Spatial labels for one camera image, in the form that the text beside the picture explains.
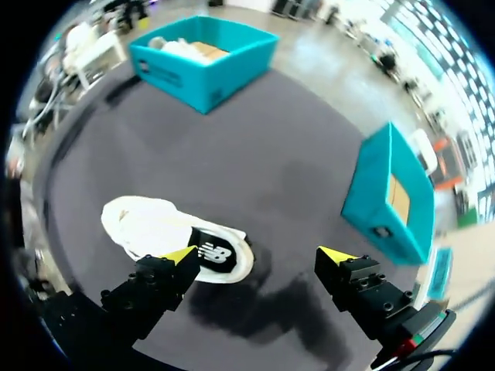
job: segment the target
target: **cardboard piece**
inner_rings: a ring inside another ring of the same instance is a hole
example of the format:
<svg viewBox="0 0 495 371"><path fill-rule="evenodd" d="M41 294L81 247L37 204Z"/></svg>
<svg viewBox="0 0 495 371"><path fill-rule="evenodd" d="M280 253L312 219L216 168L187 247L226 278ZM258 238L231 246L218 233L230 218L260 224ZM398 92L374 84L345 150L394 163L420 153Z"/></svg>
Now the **cardboard piece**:
<svg viewBox="0 0 495 371"><path fill-rule="evenodd" d="M228 55L228 52L224 50L217 49L214 52L207 55L209 60L218 60L219 58Z"/></svg>
<svg viewBox="0 0 495 371"><path fill-rule="evenodd" d="M407 226L411 200L409 199L409 195L405 191L402 184L393 175L390 179L388 203L390 203L395 212L402 219L402 222Z"/></svg>
<svg viewBox="0 0 495 371"><path fill-rule="evenodd" d="M191 43L191 45L198 49L205 56L217 50L215 46L211 46L200 41L195 41L194 43Z"/></svg>
<svg viewBox="0 0 495 371"><path fill-rule="evenodd" d="M228 52L225 50L218 49L213 45L205 44L200 41L195 41L194 43L191 43L191 45L198 49L209 60L217 60L222 56L228 55Z"/></svg>

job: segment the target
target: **shoe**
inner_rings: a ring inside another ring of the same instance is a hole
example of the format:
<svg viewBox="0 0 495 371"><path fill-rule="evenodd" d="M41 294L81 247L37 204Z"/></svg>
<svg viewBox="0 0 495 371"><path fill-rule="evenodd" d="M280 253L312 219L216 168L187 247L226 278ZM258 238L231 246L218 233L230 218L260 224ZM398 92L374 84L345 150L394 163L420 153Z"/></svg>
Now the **shoe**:
<svg viewBox="0 0 495 371"><path fill-rule="evenodd" d="M197 281L233 284L245 279L253 267L245 232L182 213L164 199L119 197L104 206L101 223L134 261L197 246L201 264Z"/></svg>

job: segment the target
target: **dark gray mat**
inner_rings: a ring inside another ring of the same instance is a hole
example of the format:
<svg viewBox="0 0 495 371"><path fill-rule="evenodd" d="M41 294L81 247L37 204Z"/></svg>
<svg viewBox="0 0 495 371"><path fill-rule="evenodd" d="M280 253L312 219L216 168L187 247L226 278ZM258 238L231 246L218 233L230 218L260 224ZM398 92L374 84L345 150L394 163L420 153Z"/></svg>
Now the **dark gray mat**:
<svg viewBox="0 0 495 371"><path fill-rule="evenodd" d="M317 281L316 247L369 254L403 289L416 269L396 268L340 217L358 130L273 71L207 116L145 83L106 102L130 76L129 65L117 68L80 102L36 175L66 278L99 303L102 289L133 271L101 226L103 205L123 195L168 199L245 230L258 259L239 284L194 284L136 349L194 371L365 369L380 347Z"/></svg>

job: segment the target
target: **teal storage bin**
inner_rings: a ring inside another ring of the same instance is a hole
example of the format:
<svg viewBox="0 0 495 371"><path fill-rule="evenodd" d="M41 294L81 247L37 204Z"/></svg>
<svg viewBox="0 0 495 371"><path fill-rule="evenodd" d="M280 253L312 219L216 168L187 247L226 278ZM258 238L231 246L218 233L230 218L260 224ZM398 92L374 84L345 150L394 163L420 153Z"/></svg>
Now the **teal storage bin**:
<svg viewBox="0 0 495 371"><path fill-rule="evenodd" d="M392 176L408 194L407 224L388 201ZM435 228L434 189L392 123L361 145L341 215L394 263L427 262Z"/></svg>
<svg viewBox="0 0 495 371"><path fill-rule="evenodd" d="M148 48L161 36L202 42L229 54L209 65ZM144 81L207 114L237 90L266 72L278 36L238 22L194 16L139 37L129 46L132 65Z"/></svg>

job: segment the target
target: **concrete floor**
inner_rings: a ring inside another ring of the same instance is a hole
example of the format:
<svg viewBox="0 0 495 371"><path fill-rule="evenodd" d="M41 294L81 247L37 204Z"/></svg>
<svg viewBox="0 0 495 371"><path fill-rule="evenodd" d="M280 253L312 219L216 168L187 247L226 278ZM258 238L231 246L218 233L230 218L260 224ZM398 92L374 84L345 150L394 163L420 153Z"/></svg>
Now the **concrete floor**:
<svg viewBox="0 0 495 371"><path fill-rule="evenodd" d="M393 121L405 135L416 128L424 128L431 134L411 98L377 70L369 56L351 39L336 29L321 22L294 22L239 8L207 9L198 7L197 3L194 0L172 0L154 5L150 28L123 36L123 43L150 29L198 12L247 23L281 36L272 66L317 94L363 134L372 133L386 121ZM32 178L49 141L50 132L37 141L35 150L28 151L25 174L28 180ZM452 200L449 195L443 195L441 199L437 205L441 213L437 220L442 221L439 228L451 229L455 222L452 220L452 215L455 215L452 214ZM51 263L49 265L52 268L49 276L57 280L56 268ZM60 280L56 285L67 289Z"/></svg>

